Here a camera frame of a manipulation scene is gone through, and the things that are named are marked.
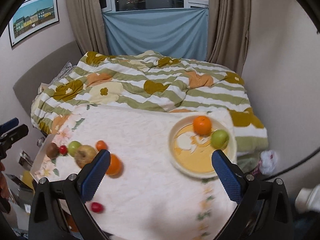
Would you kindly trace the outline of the person's left hand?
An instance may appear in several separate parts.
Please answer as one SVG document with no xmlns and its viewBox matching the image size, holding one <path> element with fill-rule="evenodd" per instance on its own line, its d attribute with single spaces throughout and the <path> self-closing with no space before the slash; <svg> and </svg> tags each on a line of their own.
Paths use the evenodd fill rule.
<svg viewBox="0 0 320 240">
<path fill-rule="evenodd" d="M 6 178 L 3 174 L 3 171 L 5 171 L 5 167 L 2 162 L 0 162 L 0 188 L 1 188 L 1 197 L 4 199 L 9 199 L 10 192 L 8 188 L 8 184 L 6 181 Z"/>
</svg>

